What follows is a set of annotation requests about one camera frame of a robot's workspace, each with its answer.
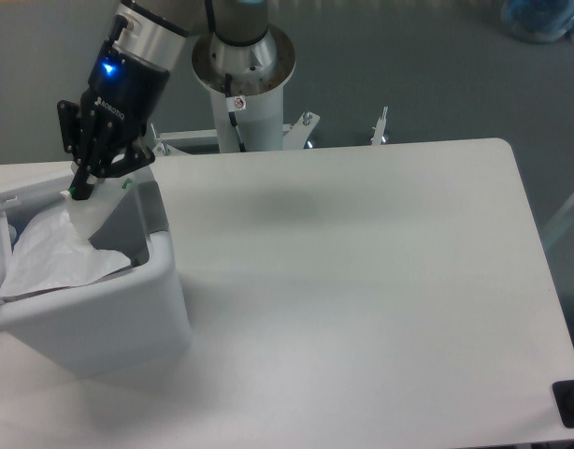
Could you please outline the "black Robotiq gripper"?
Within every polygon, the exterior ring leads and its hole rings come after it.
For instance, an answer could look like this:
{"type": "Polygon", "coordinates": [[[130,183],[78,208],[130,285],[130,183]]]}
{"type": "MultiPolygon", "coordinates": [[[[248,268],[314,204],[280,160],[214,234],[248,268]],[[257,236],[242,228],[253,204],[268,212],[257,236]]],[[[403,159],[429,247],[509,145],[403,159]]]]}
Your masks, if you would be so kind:
{"type": "Polygon", "coordinates": [[[57,104],[63,147],[73,156],[73,199],[87,200],[100,181],[155,161],[140,139],[169,78],[167,69],[114,48],[111,40],[102,44],[80,103],[57,104]],[[100,138],[109,123],[105,146],[100,138]]]}

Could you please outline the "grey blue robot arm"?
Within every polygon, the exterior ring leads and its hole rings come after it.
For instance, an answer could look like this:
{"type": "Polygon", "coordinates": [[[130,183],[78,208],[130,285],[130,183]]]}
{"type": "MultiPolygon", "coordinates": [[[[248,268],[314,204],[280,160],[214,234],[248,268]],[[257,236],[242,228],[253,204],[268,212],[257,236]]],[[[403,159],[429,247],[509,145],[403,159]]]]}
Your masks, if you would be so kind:
{"type": "Polygon", "coordinates": [[[293,46],[268,19],[265,1],[121,1],[79,102],[57,105],[73,157],[73,199],[155,160],[144,137],[189,36],[194,73],[208,89],[222,152],[279,150],[282,96],[293,46]]]}

